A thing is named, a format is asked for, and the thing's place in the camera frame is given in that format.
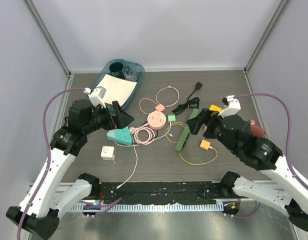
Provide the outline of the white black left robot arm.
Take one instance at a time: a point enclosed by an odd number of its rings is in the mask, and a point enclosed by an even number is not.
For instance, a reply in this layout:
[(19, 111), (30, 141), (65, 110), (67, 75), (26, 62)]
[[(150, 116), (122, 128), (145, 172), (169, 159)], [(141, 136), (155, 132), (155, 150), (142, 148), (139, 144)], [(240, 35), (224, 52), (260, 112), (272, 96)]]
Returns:
[(93, 105), (87, 99), (72, 103), (66, 123), (47, 143), (47, 159), (34, 185), (18, 206), (11, 206), (6, 216), (18, 226), (44, 240), (57, 230), (62, 217), (84, 198), (96, 199), (100, 181), (88, 173), (79, 175), (75, 183), (60, 195), (56, 189), (65, 172), (88, 142), (88, 135), (99, 130), (123, 129), (134, 121), (117, 101), (112, 103), (114, 114), (105, 106)]

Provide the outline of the round pink power socket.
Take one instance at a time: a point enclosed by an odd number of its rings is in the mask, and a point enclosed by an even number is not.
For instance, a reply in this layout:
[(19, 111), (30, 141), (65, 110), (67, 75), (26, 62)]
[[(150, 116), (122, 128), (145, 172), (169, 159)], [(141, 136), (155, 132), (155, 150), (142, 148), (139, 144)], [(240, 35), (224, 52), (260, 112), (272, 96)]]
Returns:
[(160, 111), (153, 111), (147, 116), (147, 123), (149, 128), (153, 130), (160, 130), (166, 124), (166, 115)]

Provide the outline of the green power strip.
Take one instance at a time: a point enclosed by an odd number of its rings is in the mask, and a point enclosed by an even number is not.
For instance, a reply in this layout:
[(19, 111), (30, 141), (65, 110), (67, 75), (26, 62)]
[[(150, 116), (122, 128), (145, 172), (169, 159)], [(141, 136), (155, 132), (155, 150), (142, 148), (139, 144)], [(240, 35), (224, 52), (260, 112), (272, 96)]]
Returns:
[[(195, 108), (192, 111), (189, 119), (191, 120), (191, 119), (197, 117), (198, 114), (199, 114), (199, 109)], [(177, 144), (175, 146), (175, 151), (177, 153), (181, 153), (182, 152), (184, 146), (186, 145), (186, 141), (188, 140), (189, 136), (190, 136), (189, 127), (188, 127), (188, 125), (185, 125), (185, 129), (183, 130), (183, 132), (182, 132), (182, 134), (181, 134), (181, 136), (180, 136), (180, 138), (179, 138), (179, 140), (178, 140), (178, 142), (177, 142)]]

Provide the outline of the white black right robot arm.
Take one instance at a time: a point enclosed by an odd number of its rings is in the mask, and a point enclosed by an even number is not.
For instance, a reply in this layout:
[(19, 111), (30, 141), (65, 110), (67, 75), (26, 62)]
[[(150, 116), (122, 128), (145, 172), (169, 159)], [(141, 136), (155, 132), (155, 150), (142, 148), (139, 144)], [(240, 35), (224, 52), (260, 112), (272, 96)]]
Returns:
[(221, 117), (205, 108), (186, 123), (193, 135), (206, 125), (205, 138), (217, 139), (245, 165), (282, 188), (282, 191), (272, 190), (228, 172), (219, 186), (224, 197), (236, 194), (252, 198), (281, 212), (292, 224), (308, 232), (308, 180), (288, 166), (287, 157), (272, 141), (253, 135), (249, 122), (236, 114)]

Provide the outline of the white cube charger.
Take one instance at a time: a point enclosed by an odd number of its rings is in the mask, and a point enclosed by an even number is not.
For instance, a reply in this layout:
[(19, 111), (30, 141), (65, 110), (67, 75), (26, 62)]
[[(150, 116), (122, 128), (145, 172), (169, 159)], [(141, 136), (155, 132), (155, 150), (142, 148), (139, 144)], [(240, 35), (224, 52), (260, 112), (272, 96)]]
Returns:
[(99, 153), (100, 157), (105, 161), (114, 161), (116, 155), (116, 149), (114, 146), (102, 146)]

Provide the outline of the orange pink charger plug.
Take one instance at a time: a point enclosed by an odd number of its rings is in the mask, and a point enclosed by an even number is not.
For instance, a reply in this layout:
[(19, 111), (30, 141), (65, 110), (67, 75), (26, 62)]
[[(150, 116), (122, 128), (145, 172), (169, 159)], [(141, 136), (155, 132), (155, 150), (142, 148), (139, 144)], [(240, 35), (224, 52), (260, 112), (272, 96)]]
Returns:
[(164, 112), (165, 111), (165, 107), (163, 104), (159, 104), (155, 107), (155, 110), (158, 112)]

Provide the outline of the yellow charger plug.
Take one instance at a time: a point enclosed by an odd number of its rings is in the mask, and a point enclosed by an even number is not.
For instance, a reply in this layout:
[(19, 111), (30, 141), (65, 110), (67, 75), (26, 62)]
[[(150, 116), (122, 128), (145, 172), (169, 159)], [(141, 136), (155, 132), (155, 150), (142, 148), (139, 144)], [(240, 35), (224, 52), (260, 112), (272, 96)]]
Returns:
[(205, 151), (212, 149), (211, 142), (207, 140), (202, 140), (199, 147)]

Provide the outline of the yellow cube socket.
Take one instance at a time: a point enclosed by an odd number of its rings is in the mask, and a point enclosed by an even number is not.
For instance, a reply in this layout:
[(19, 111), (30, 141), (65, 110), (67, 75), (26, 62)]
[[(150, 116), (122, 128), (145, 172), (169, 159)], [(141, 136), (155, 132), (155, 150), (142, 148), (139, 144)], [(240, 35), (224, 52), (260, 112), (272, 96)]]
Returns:
[(210, 106), (209, 110), (210, 110), (210, 111), (213, 111), (213, 112), (218, 112), (218, 113), (220, 113), (220, 112), (222, 111), (222, 108), (220, 108), (220, 107), (218, 107), (218, 106), (212, 104), (212, 105)]

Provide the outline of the green charger plug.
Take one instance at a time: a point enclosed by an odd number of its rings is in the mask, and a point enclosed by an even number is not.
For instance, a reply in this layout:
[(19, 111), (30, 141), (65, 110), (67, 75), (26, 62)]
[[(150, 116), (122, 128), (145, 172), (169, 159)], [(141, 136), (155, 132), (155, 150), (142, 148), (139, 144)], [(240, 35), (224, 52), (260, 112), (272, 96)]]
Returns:
[(167, 116), (167, 118), (168, 118), (168, 122), (169, 122), (169, 123), (174, 123), (174, 122), (176, 122), (176, 115), (175, 115), (174, 113), (170, 113), (170, 114)]

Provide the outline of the teal triangular power socket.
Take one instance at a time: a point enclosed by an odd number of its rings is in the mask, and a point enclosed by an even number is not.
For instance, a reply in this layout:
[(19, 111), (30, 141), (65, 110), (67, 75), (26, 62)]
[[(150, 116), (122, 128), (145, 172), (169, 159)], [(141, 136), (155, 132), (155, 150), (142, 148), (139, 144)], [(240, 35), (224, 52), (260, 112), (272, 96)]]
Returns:
[(128, 127), (125, 127), (123, 129), (110, 130), (107, 132), (106, 137), (108, 140), (117, 142), (125, 146), (131, 146), (133, 144), (133, 139)]

